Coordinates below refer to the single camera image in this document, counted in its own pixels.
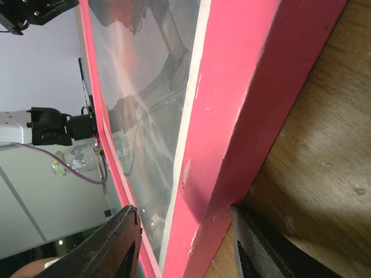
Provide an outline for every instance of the wooden surface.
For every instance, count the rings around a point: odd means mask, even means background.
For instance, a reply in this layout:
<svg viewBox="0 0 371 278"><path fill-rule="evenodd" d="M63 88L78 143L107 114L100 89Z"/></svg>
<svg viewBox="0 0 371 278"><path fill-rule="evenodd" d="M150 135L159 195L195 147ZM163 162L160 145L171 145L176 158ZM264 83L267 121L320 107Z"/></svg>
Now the wooden surface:
<svg viewBox="0 0 371 278"><path fill-rule="evenodd" d="M371 277L371 1L350 0L245 204L344 277ZM236 277L230 229L205 277Z"/></svg>

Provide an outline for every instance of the transparent plastic sheet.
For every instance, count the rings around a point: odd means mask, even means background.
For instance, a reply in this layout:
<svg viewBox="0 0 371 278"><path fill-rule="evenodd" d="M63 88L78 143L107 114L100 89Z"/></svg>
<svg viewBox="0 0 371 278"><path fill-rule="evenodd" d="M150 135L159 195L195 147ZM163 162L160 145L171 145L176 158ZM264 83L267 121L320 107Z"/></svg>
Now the transparent plastic sheet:
<svg viewBox="0 0 371 278"><path fill-rule="evenodd" d="M101 93L157 261L172 201L200 0L90 0Z"/></svg>

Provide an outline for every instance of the wire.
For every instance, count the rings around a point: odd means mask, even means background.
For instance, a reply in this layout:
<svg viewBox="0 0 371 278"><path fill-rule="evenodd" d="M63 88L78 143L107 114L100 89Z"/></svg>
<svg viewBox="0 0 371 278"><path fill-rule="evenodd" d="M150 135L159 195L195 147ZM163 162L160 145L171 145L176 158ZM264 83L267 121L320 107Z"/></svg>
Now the wire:
<svg viewBox="0 0 371 278"><path fill-rule="evenodd" d="M142 115L142 117L140 117L139 121L138 121L138 124L137 124L137 127L135 128L135 133L134 133L134 143L133 143L133 158L132 158L132 162L130 164L130 169L127 173L123 173L127 178L132 174L132 171L133 171L133 167L134 167L134 158L135 158L135 146L136 146L136 140L137 140L137 134L138 134L138 128L139 128L139 124L141 122L141 120L144 118L144 116L148 116L149 112L148 113L145 113Z"/></svg>
<svg viewBox="0 0 371 278"><path fill-rule="evenodd" d="M21 28L21 31L26 30L30 26L30 23L26 21L25 25ZM10 31L0 31L0 33L10 33Z"/></svg>
<svg viewBox="0 0 371 278"><path fill-rule="evenodd" d="M174 97L177 97L179 94L181 94L181 90L179 90L179 92L173 94L170 96L170 98L174 98ZM135 132L134 132L134 140L133 140L133 158L132 158L132 162L130 163L130 169L127 173L123 173L127 178L131 175L132 171L133 171L133 167L134 167L134 158L135 158L135 149L136 149L136 138L137 138L137 134L138 134L138 129L139 129L139 125L141 123L141 120L144 119L145 116L148 116L150 113L153 113L155 110L157 110L158 108L160 108L163 104L163 101L159 101L158 103L156 103L148 112L144 113L139 121L138 121L138 124L137 124L137 127L135 128Z"/></svg>
<svg viewBox="0 0 371 278"><path fill-rule="evenodd" d="M108 169L107 169L107 164L106 164L106 161L104 160L104 157L102 157L102 161L103 161L103 168L104 168L104 178L103 180L101 181L96 181L96 180L93 180L91 178L88 178L88 177L85 177L84 175L80 174L79 172L77 172L76 170L72 169L69 165L67 165L63 160L61 160L58 156L54 155L53 153L51 152L48 152L44 149L40 149L40 148L37 148L37 147L34 147L34 146L31 146L31 145L27 145L27 144L22 144L22 143L16 143L16 142L10 142L10 144L12 145L17 145L17 146L20 146L20 147L25 147L25 148L28 148L28 149L32 149L34 151L37 151L37 152L42 152L46 155L49 155L51 156L53 159L55 159L56 161L58 161L68 172L70 172L71 174L77 176L78 178L81 178L83 179L84 181L87 181L87 182L90 182L92 184L98 184L98 185L101 185L101 184L105 184L108 180Z"/></svg>
<svg viewBox="0 0 371 278"><path fill-rule="evenodd" d="M129 27L129 31L135 35L136 33L138 33L141 30L142 27L143 27L143 23L142 23L142 20L140 19L140 26L139 26L138 30L134 32L134 29L132 27Z"/></svg>
<svg viewBox="0 0 371 278"><path fill-rule="evenodd" d="M83 106L83 107L81 108L81 115L83 115L83 111L84 111L85 109L87 110L87 112L88 112L88 114L89 114L89 108L86 107L86 106Z"/></svg>

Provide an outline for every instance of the robotic arm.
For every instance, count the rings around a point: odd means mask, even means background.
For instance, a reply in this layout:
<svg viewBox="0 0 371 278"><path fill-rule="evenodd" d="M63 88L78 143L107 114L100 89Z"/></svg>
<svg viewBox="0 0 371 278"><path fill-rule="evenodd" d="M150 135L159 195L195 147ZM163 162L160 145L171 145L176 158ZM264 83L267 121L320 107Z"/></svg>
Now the robotic arm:
<svg viewBox="0 0 371 278"><path fill-rule="evenodd" d="M72 145L97 136L95 115L71 116L53 108L0 112L0 142L32 145Z"/></svg>

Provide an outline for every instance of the white wall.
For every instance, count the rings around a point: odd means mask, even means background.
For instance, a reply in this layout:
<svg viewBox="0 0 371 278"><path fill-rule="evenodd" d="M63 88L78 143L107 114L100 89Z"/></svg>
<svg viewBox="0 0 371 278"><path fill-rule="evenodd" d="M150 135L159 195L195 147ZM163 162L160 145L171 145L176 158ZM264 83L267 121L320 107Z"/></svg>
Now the white wall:
<svg viewBox="0 0 371 278"><path fill-rule="evenodd" d="M62 146L42 148L52 153L72 149ZM8 149L0 151L0 166L47 242L106 221L104 211L109 206L103 196L102 186L90 184L70 173L64 177L55 175L49 156L24 148ZM84 175L100 179L97 170ZM1 258L37 246L40 242L1 178L0 185Z"/></svg>
<svg viewBox="0 0 371 278"><path fill-rule="evenodd" d="M79 114L85 105L80 57L73 10L31 25L23 36L0 33L0 111L33 106Z"/></svg>

